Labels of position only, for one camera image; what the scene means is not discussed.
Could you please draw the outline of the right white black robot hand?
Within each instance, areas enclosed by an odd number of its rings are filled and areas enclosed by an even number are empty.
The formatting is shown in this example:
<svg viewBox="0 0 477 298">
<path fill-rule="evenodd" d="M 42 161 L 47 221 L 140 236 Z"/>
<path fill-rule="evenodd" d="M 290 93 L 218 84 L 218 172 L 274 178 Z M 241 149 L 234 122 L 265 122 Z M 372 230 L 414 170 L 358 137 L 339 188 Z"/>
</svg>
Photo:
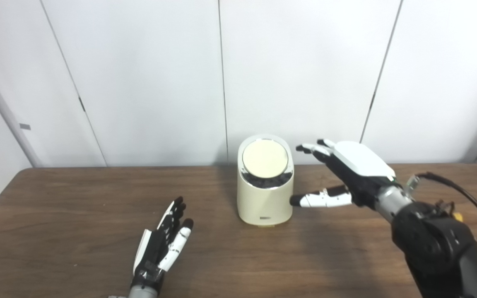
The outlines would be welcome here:
<svg viewBox="0 0 477 298">
<path fill-rule="evenodd" d="M 316 144 L 301 144 L 296 150 L 311 154 L 325 164 L 342 185 L 293 195 L 289 200 L 292 206 L 333 208 L 356 204 L 375 209 L 374 204 L 382 189 L 400 188 L 394 170 L 364 144 L 318 139 Z"/>
</svg>

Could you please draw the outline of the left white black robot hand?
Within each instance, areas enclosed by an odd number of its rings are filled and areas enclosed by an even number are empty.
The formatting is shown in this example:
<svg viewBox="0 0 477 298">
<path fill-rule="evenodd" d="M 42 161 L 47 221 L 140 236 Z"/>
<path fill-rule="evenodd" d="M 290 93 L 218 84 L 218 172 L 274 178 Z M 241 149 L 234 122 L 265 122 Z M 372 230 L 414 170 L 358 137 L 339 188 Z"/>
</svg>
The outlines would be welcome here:
<svg viewBox="0 0 477 298">
<path fill-rule="evenodd" d="M 193 230 L 193 219 L 182 219 L 187 208 L 183 197 L 171 202 L 157 228 L 144 230 L 135 256 L 131 287 L 160 292 L 164 276 L 182 252 Z"/>
</svg>

